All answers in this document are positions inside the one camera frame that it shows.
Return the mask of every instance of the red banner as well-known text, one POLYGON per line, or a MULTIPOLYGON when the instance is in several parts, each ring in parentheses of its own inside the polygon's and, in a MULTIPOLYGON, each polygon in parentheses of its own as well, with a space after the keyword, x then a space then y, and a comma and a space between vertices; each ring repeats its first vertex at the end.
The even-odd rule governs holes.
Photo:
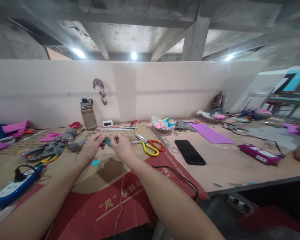
MULTIPOLYGON (((204 189, 168 150, 164 150, 157 157, 149 157, 146 162, 152 166, 171 167, 197 187, 199 199, 208 199, 204 189)), ((169 168, 157 170, 177 183, 191 197, 195 197, 196 192, 193 187, 169 168)), ((124 176, 122 192, 120 192, 121 184, 122 178, 95 193, 70 192, 53 222, 48 239, 98 240, 112 236, 120 212, 120 195, 122 195, 123 209, 118 221, 117 233, 156 220, 156 214, 138 177, 131 171, 124 176)), ((42 187, 43 185, 36 184, 21 203, 42 187)))

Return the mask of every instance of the purple foam sheet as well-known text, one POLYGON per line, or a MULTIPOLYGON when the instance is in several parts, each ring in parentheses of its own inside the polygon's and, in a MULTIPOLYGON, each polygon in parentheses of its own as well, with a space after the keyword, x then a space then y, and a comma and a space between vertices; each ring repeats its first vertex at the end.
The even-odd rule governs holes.
POLYGON ((198 133, 204 136, 212 144, 235 144, 230 139, 217 133, 213 129, 209 128, 206 124, 190 124, 198 133))
POLYGON ((300 132, 297 130, 298 126, 295 126, 295 125, 292 125, 292 124, 288 124, 288 123, 285 123, 283 125, 286 126, 286 127, 288 127, 286 129, 286 131, 285 131, 286 133, 300 136, 300 132))

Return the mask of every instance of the ceiling light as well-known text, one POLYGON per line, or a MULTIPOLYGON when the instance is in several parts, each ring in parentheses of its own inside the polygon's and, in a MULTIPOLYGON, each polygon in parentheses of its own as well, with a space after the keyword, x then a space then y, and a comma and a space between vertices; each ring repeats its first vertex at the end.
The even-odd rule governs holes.
POLYGON ((234 58, 233 55, 229 55, 228 57, 225 58, 226 61, 230 61, 232 58, 234 58))
POLYGON ((84 53, 83 53, 80 49, 74 48, 73 51, 74 51, 74 53, 77 54, 80 58, 86 58, 86 55, 84 55, 84 53))
POLYGON ((133 60, 136 60, 137 57, 138 57, 138 55, 137 55, 136 52, 131 53, 131 58, 132 58, 133 60))

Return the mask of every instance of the blue power strip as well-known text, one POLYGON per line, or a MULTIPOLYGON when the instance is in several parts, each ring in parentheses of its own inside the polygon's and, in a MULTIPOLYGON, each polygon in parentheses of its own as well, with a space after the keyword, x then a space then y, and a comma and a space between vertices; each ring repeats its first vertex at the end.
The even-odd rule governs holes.
MULTIPOLYGON (((40 166, 35 167, 35 169, 38 174, 42 171, 42 167, 40 166)), ((0 210, 19 198, 38 178, 33 169, 26 171, 23 175, 26 178, 22 182, 12 181, 0 191, 0 210)))

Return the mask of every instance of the small digital clock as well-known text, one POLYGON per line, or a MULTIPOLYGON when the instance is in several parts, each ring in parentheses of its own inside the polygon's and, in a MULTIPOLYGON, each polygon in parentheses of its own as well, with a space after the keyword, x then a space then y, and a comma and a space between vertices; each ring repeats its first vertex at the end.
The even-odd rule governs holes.
POLYGON ((112 120, 106 120, 102 122, 102 126, 103 127, 112 127, 113 126, 113 122, 112 120))

